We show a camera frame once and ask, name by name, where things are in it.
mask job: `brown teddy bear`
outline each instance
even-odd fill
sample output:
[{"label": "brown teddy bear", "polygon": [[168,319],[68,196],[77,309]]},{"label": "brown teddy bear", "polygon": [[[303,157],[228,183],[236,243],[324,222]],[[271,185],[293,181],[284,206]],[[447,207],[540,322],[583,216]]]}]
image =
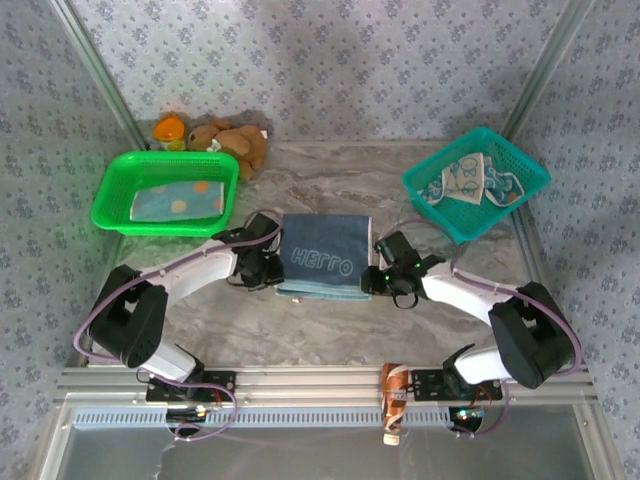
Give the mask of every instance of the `brown teddy bear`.
[{"label": "brown teddy bear", "polygon": [[240,178],[249,180],[264,163],[267,140],[258,127],[247,125],[231,128],[227,120],[216,119],[191,131],[187,138],[187,149],[228,153],[238,161]]}]

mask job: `marble surface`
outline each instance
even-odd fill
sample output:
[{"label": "marble surface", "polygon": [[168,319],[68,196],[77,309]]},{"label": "marble surface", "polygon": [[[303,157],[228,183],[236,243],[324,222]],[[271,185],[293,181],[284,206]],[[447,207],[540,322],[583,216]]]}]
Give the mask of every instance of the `marble surface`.
[{"label": "marble surface", "polygon": [[[373,219],[374,239],[396,222],[415,218],[401,174],[441,148],[440,143],[345,146],[271,146],[265,168],[239,185],[229,227],[256,208],[284,213],[354,213]],[[433,228],[408,226],[421,253],[451,256]],[[120,262],[151,266],[185,253],[203,239],[128,237]],[[524,283],[526,274],[511,226],[504,221],[473,242],[460,267],[496,281]],[[273,288],[249,293],[224,281],[207,285],[168,312],[165,338],[207,366],[439,365],[451,353],[490,338],[488,326],[435,302],[399,310],[390,298],[337,302],[275,296]]]}]

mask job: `teal basket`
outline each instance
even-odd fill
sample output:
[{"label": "teal basket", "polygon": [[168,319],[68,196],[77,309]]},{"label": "teal basket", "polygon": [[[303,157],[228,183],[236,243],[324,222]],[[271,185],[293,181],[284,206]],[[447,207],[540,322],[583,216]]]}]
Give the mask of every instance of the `teal basket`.
[{"label": "teal basket", "polygon": [[[129,152],[117,157],[104,174],[91,209],[91,220],[123,235],[210,237],[227,226],[238,183],[238,162],[225,153]],[[173,182],[224,183],[222,215],[176,222],[135,222],[129,218],[138,190]]]},{"label": "teal basket", "polygon": [[[444,197],[431,206],[418,191],[427,188],[442,170],[470,153],[482,152],[491,157],[498,172],[511,172],[518,177],[525,195],[506,208],[501,208],[482,197],[480,205],[473,205]],[[500,219],[513,212],[532,195],[551,181],[551,176],[531,157],[497,133],[478,127],[458,138],[424,162],[402,176],[402,184],[409,192],[409,201],[423,217],[447,229],[457,243],[478,238]]]}]

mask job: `floral wallpaper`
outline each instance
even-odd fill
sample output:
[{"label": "floral wallpaper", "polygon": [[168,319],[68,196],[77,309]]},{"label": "floral wallpaper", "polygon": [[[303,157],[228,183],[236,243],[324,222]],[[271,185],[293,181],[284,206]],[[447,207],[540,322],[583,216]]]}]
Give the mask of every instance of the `floral wallpaper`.
[{"label": "floral wallpaper", "polygon": [[48,2],[0,18],[0,478],[18,479],[114,247],[93,197],[130,146]]},{"label": "floral wallpaper", "polygon": [[518,144],[552,185],[531,203],[628,478],[640,479],[640,5],[596,2]]},{"label": "floral wallpaper", "polygon": [[563,0],[73,0],[143,131],[165,111],[278,140],[499,130]]}]

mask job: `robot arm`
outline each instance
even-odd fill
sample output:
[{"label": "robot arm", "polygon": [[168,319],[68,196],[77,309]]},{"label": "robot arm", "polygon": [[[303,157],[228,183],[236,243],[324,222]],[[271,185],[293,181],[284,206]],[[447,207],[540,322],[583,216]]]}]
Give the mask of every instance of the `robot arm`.
[{"label": "robot arm", "polygon": [[[420,297],[447,303],[493,329],[494,345],[482,349],[467,345],[444,362],[445,383],[452,394],[473,393],[483,381],[506,378],[537,388],[573,358],[570,339],[547,315],[497,288],[490,291],[463,282],[440,257],[420,258],[401,232],[381,239],[375,248],[389,267],[369,267],[361,279],[363,291],[392,296],[394,302],[397,297],[413,295],[413,305]],[[468,273],[464,277],[492,283]],[[564,318],[547,289],[538,283],[501,287],[535,299]]]},{"label": "robot arm", "polygon": [[[273,240],[246,247],[243,243],[273,233],[278,225],[258,214],[246,228],[225,231],[195,250],[173,260],[180,264],[133,270],[127,265],[109,275],[96,305],[111,292],[140,275],[159,270],[120,295],[95,318],[89,336],[129,368],[144,368],[169,380],[198,380],[204,366],[180,347],[162,340],[165,314],[178,300],[216,280],[239,275],[242,285],[257,289],[283,280],[279,257],[269,249]],[[215,250],[217,246],[229,248]]]}]

